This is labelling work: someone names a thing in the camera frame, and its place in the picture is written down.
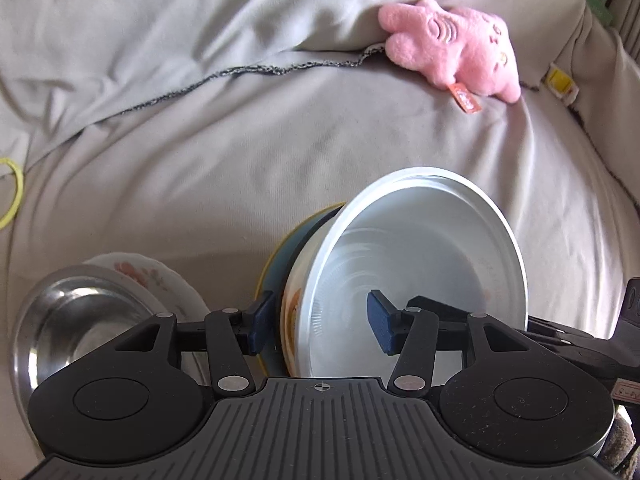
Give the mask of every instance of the sticker label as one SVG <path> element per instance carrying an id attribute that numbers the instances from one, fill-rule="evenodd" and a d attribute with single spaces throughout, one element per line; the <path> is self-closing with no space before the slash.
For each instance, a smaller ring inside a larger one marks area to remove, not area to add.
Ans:
<path id="1" fill-rule="evenodd" d="M 611 391 L 611 397 L 624 402 L 640 404 L 640 383 L 618 379 Z"/>
<path id="2" fill-rule="evenodd" d="M 462 108 L 467 114 L 475 114 L 482 110 L 482 107 L 476 101 L 474 95 L 466 88 L 462 83 L 453 83 L 449 85 L 449 91 L 452 93 L 453 98 L 456 100 L 460 108 Z"/>
<path id="3" fill-rule="evenodd" d="M 572 104 L 580 91 L 571 76 L 560 70 L 553 63 L 546 73 L 545 84 L 551 90 L 551 93 L 560 99 L 565 106 Z"/>

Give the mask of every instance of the yellow rubber band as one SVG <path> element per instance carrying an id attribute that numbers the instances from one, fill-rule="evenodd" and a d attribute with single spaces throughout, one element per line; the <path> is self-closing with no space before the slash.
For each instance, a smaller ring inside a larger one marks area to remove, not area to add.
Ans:
<path id="1" fill-rule="evenodd" d="M 14 201 L 9 207 L 9 211 L 4 213 L 4 216 L 0 218 L 0 229 L 4 229 L 7 224 L 14 219 L 15 214 L 18 212 L 20 202 L 22 201 L 22 194 L 24 193 L 24 175 L 20 167 L 9 157 L 0 158 L 0 164 L 8 166 L 15 175 L 15 195 Z"/>

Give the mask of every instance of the bed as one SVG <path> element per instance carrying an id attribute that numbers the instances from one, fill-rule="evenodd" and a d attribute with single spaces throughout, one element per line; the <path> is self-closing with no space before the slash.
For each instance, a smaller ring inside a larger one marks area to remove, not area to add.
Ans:
<path id="1" fill-rule="evenodd" d="M 640 72 L 585 0 L 438 0 L 502 16 L 523 96 L 448 94 L 384 55 L 376 10 L 412 0 L 0 0 L 0 156 L 26 170 L 0 231 L 0 476 L 38 455 L 15 407 L 8 337 L 43 276 L 99 253 L 146 254 L 210 308 L 243 307 L 271 250 L 380 176 L 439 166 L 503 211 L 530 314 L 612 334 L 640 274 Z M 541 79 L 580 87 L 572 110 Z M 225 75 L 234 67 L 253 67 Z M 14 180 L 0 168 L 0 206 Z"/>

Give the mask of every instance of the stuffed animal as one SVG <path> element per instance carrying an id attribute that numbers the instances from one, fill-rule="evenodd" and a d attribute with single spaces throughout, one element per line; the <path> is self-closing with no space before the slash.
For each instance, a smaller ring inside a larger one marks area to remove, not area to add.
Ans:
<path id="1" fill-rule="evenodd" d="M 507 103 L 520 98 L 516 57 L 498 16 L 466 7 L 446 11 L 434 0 L 421 0 L 385 5 L 378 19 L 391 33 L 388 58 L 420 72 L 436 88 L 461 82 L 475 94 Z"/>

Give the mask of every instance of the orange tag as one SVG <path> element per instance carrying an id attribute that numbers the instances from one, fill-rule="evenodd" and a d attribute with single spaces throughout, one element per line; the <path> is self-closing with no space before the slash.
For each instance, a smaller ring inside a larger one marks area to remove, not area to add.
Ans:
<path id="1" fill-rule="evenodd" d="M 466 89 L 462 83 L 453 83 L 449 85 L 449 91 L 453 94 L 453 98 L 460 105 L 460 108 L 467 114 L 475 114 L 482 110 L 482 107 L 476 101 L 473 94 Z"/>

